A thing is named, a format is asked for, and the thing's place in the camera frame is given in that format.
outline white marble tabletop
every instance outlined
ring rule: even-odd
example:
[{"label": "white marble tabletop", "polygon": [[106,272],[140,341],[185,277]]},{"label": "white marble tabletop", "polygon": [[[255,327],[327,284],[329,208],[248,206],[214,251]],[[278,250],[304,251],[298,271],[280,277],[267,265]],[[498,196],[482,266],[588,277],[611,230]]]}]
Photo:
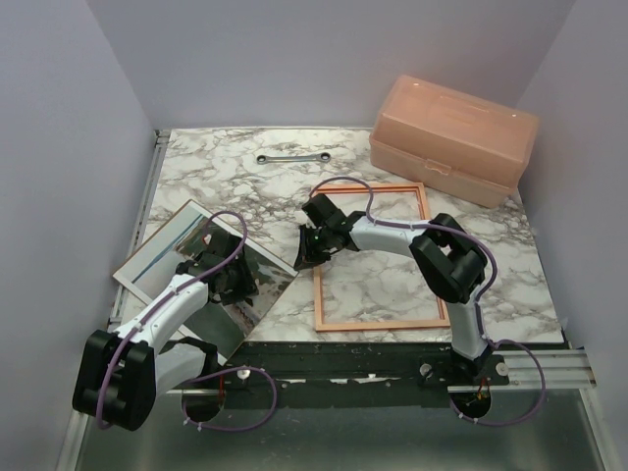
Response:
[{"label": "white marble tabletop", "polygon": [[[230,209],[247,221],[252,239],[292,264],[298,248],[301,205],[320,180],[351,176],[367,182],[404,179],[371,166],[369,131],[347,129],[201,129],[172,132],[144,239],[194,199],[209,211]],[[328,164],[258,165],[255,156],[327,151]],[[494,287],[483,298],[487,331],[494,340],[561,342],[562,333],[521,202],[507,199],[486,209],[427,188],[432,215],[452,215],[494,253]],[[340,196],[346,212],[363,209],[365,195]],[[418,219],[406,194],[376,196],[376,216]],[[326,319],[422,319],[438,316],[436,302],[415,262],[380,252],[342,252],[325,268]],[[130,296],[124,318],[143,305]],[[324,333],[314,330],[311,271],[302,272],[255,328],[259,341],[449,341],[449,329]]]}]

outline orange frame border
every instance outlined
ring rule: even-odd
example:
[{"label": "orange frame border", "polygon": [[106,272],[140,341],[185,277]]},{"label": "orange frame border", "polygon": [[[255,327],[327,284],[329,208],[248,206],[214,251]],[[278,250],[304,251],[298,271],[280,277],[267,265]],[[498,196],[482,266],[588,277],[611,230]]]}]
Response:
[{"label": "orange frame border", "polygon": [[[413,192],[419,202],[419,215],[421,219],[431,219],[428,198],[422,183],[369,183],[375,193],[401,193]],[[318,188],[314,194],[346,194],[368,193],[368,189],[361,184],[325,184]],[[439,319],[424,319],[420,321],[387,321],[387,322],[344,322],[325,323],[325,311],[323,310],[323,270],[314,268],[314,329],[316,332],[342,332],[342,331],[388,331],[398,329],[434,329],[449,327],[449,315],[445,302],[437,298],[439,307]]]}]

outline wrench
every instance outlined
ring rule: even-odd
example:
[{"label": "wrench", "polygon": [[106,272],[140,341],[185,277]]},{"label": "wrench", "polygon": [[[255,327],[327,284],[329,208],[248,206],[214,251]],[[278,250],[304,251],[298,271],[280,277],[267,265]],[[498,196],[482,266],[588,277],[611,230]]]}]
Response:
[{"label": "wrench", "polygon": [[323,164],[330,161],[332,156],[327,152],[321,152],[320,154],[311,155],[286,155],[282,157],[270,157],[268,155],[258,155],[257,163],[259,165],[271,164],[274,162],[322,162]]}]

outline gray wall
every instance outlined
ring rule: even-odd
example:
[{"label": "gray wall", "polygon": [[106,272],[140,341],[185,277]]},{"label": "gray wall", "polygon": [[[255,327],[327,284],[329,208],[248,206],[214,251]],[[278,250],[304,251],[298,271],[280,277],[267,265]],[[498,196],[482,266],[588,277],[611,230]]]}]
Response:
[{"label": "gray wall", "polygon": [[153,133],[83,0],[2,3],[0,469],[53,469]]},{"label": "gray wall", "polygon": [[523,96],[542,116],[521,184],[556,311],[583,344],[628,466],[628,3],[579,0]]},{"label": "gray wall", "polygon": [[88,0],[157,128],[369,126],[401,73],[514,105],[573,0]]}]

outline purple cable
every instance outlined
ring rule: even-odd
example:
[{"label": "purple cable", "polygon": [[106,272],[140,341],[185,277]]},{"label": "purple cable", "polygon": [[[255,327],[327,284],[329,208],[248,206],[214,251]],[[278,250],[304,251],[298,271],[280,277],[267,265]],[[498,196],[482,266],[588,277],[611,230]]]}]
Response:
[{"label": "purple cable", "polygon": [[[214,213],[209,217],[209,219],[207,220],[207,223],[205,224],[205,228],[208,228],[214,219],[222,215],[235,216],[236,218],[239,219],[240,223],[242,224],[242,239],[237,245],[237,247],[235,248],[234,252],[225,260],[223,260],[221,263],[216,265],[215,267],[212,267],[209,270],[201,273],[197,277],[192,278],[191,280],[188,280],[185,283],[180,284],[174,291],[171,291],[168,294],[166,294],[164,297],[162,297],[144,315],[144,317],[142,317],[139,320],[140,326],[142,327],[145,326],[150,320],[150,318],[153,317],[155,313],[159,310],[159,308],[161,308],[174,296],[179,294],[179,292],[182,289],[186,289],[187,287],[189,287],[190,285],[193,285],[199,280],[205,277],[208,277],[210,275],[213,275],[214,273],[222,270],[223,268],[225,268],[226,265],[231,263],[239,255],[240,252],[242,252],[242,249],[244,248],[244,243],[246,242],[246,237],[248,236],[248,230],[246,228],[246,222],[244,221],[244,218],[242,218],[242,216],[240,216],[238,213],[235,213],[233,211],[218,211],[217,213]],[[96,402],[96,425],[98,426],[99,429],[106,430],[111,427],[111,424],[108,424],[107,422],[105,422],[102,417],[102,412],[105,405],[105,395],[107,395],[107,388],[109,387],[109,383],[111,382],[111,377],[113,376],[114,370],[116,369],[116,366],[118,365],[118,361],[120,360],[120,356],[122,355],[122,352],[124,351],[127,344],[131,341],[132,337],[135,334],[137,334],[137,332],[138,332],[138,328],[133,328],[129,331],[127,336],[124,337],[122,341],[120,342],[120,345],[118,345],[118,348],[116,348],[116,351],[114,352],[111,358],[111,361],[109,362],[109,365],[107,366],[105,377],[102,380],[102,385],[100,386],[100,391],[98,392],[98,401]]]},{"label": "purple cable", "polygon": [[410,229],[410,230],[413,230],[413,229],[433,229],[433,230],[436,230],[436,231],[442,231],[444,233],[450,233],[450,234],[454,234],[456,236],[462,236],[462,237],[466,238],[467,240],[470,240],[473,243],[476,243],[482,249],[482,251],[485,253],[487,258],[491,261],[492,272],[491,272],[491,277],[486,282],[486,284],[478,291],[478,293],[476,294],[475,299],[473,301],[474,306],[475,306],[475,314],[476,314],[476,318],[477,318],[478,328],[479,328],[480,334],[483,336],[483,338],[487,341],[487,343],[489,344],[489,346],[493,350],[497,350],[503,343],[509,343],[509,344],[515,345],[518,348],[521,348],[528,355],[530,355],[530,358],[532,358],[532,360],[537,365],[537,369],[539,370],[539,375],[541,376],[541,394],[539,395],[539,399],[537,400],[535,405],[526,414],[522,415],[521,417],[519,417],[517,419],[508,420],[508,421],[504,421],[504,422],[487,422],[487,421],[473,419],[473,418],[471,418],[471,417],[469,417],[467,415],[464,415],[462,412],[460,412],[460,410],[458,410],[458,408],[455,406],[453,401],[451,401],[450,404],[451,404],[451,407],[453,408],[453,410],[458,414],[458,417],[460,417],[461,419],[466,420],[467,422],[472,422],[474,424],[478,424],[478,425],[486,425],[487,427],[506,427],[506,426],[509,426],[509,425],[519,424],[519,423],[529,419],[534,414],[536,414],[539,411],[539,409],[541,409],[541,406],[543,405],[543,402],[545,401],[546,395],[547,395],[546,377],[545,377],[545,375],[543,373],[543,368],[541,367],[541,363],[539,362],[539,359],[534,355],[534,353],[532,353],[530,348],[528,348],[524,344],[519,343],[517,341],[503,339],[503,340],[500,340],[498,342],[493,342],[491,339],[489,339],[489,336],[487,335],[486,330],[484,328],[484,318],[482,316],[482,308],[480,307],[480,298],[493,285],[493,283],[497,279],[497,261],[496,261],[495,257],[493,256],[493,254],[491,253],[491,251],[489,250],[489,248],[486,247],[486,245],[483,242],[481,242],[479,239],[477,239],[476,237],[473,237],[472,235],[470,235],[470,234],[468,234],[468,233],[466,233],[464,231],[458,231],[456,229],[446,228],[446,227],[439,226],[439,225],[436,225],[436,224],[425,224],[425,223],[423,223],[423,224],[409,225],[409,224],[403,224],[403,223],[394,223],[394,222],[391,222],[391,221],[376,220],[371,215],[371,205],[373,204],[373,197],[374,197],[373,188],[370,185],[368,185],[366,182],[364,182],[364,181],[362,181],[360,179],[355,179],[354,177],[332,177],[330,179],[323,180],[322,182],[318,183],[316,186],[314,186],[312,188],[312,190],[310,191],[310,197],[312,197],[312,195],[316,192],[316,190],[318,188],[320,188],[322,185],[324,185],[326,183],[329,183],[329,182],[335,182],[335,181],[338,181],[338,180],[344,180],[344,181],[350,181],[350,182],[359,183],[362,186],[364,186],[366,189],[368,189],[368,191],[369,191],[369,201],[368,201],[368,203],[366,203],[366,211],[365,211],[366,212],[366,218],[369,221],[371,221],[373,224],[375,224],[375,225],[385,226],[387,228],[396,228],[396,229]]},{"label": "purple cable", "polygon": [[226,370],[222,370],[217,373],[212,373],[211,375],[206,375],[206,376],[201,376],[199,378],[195,378],[193,380],[188,381],[187,384],[199,383],[201,381],[211,380],[213,378],[218,378],[219,376],[227,375],[229,373],[233,373],[233,372],[241,371],[241,370],[249,370],[255,373],[259,373],[264,378],[266,378],[271,385],[271,390],[273,391],[273,402],[271,403],[271,406],[268,409],[268,412],[266,413],[264,417],[262,417],[258,422],[254,423],[253,425],[247,425],[244,427],[222,427],[220,425],[211,425],[209,423],[204,423],[204,422],[194,422],[193,420],[189,418],[189,415],[187,414],[187,408],[186,408],[187,404],[184,401],[182,405],[182,410],[183,410],[183,415],[185,416],[185,421],[183,422],[183,424],[186,425],[189,422],[193,425],[196,425],[199,428],[208,429],[208,430],[217,430],[219,432],[248,432],[249,430],[256,429],[264,425],[266,422],[268,422],[268,420],[273,416],[273,413],[275,412],[275,408],[277,407],[277,387],[275,386],[275,381],[273,380],[273,378],[271,378],[271,375],[266,373],[261,368],[255,368],[254,366],[237,366],[235,368],[228,368]]}]

